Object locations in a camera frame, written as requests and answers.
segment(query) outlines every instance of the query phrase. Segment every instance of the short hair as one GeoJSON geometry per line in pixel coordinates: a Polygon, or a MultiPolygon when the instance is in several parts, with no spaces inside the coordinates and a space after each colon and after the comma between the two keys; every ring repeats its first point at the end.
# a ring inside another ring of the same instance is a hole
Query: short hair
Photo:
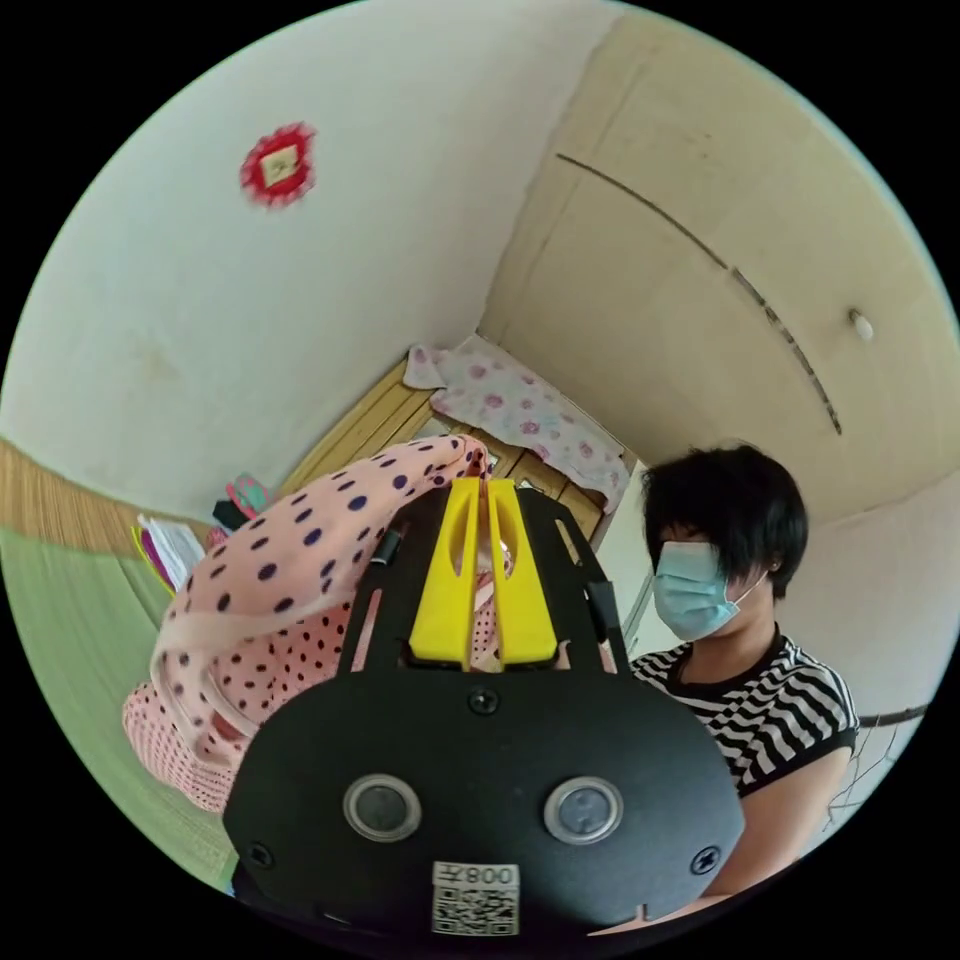
{"type": "Polygon", "coordinates": [[[720,554],[727,579],[769,569],[773,597],[782,600],[800,566],[809,536],[807,510],[785,467],[741,443],[691,450],[643,476],[644,532],[654,569],[665,528],[682,526],[705,536],[720,554]]]}

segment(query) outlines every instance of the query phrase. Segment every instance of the yellow bracket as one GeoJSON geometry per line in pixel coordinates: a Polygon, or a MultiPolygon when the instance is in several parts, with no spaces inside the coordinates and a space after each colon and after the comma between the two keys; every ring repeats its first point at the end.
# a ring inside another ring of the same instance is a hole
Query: yellow bracket
{"type": "Polygon", "coordinates": [[[557,637],[513,481],[488,481],[487,503],[495,557],[493,596],[500,633],[500,662],[509,667],[550,661],[557,652],[557,637]],[[513,558],[509,578],[500,553],[501,541],[513,558]]]}
{"type": "Polygon", "coordinates": [[[418,660],[470,669],[479,517],[480,478],[454,480],[410,635],[418,660]]]}

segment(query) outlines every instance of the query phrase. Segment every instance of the circular sensor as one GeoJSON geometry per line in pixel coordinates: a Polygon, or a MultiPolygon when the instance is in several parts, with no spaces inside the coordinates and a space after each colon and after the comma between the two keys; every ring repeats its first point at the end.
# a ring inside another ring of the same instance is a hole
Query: circular sensor
{"type": "Polygon", "coordinates": [[[596,843],[620,826],[623,797],[599,777],[574,777],[561,783],[547,798],[543,820],[562,843],[596,843]]]}
{"type": "Polygon", "coordinates": [[[396,843],[414,833],[422,816],[412,787],[388,774],[370,774],[352,783],[343,798],[343,815],[362,837],[396,843]]]}

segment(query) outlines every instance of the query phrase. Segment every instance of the pink polka dot cloth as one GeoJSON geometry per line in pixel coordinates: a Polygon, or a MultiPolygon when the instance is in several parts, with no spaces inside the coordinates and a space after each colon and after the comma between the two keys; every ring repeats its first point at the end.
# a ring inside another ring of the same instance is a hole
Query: pink polka dot cloth
{"type": "MultiPolygon", "coordinates": [[[[358,581],[393,515],[412,497],[491,470],[468,436],[390,447],[272,504],[208,553],[164,614],[150,681],[124,704],[140,762],[221,812],[264,721],[335,675],[358,581]]],[[[471,664],[498,670],[489,548],[478,563],[471,664]]],[[[354,670],[370,627],[372,618],[354,670]]]]}

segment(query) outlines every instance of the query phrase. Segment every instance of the notebook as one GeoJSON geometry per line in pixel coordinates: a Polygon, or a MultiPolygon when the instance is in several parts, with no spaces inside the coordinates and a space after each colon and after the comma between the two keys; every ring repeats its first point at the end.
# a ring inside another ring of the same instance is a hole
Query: notebook
{"type": "Polygon", "coordinates": [[[143,514],[137,517],[146,536],[142,549],[151,566],[178,591],[190,577],[193,568],[204,558],[206,550],[193,531],[183,523],[152,520],[143,514]]]}

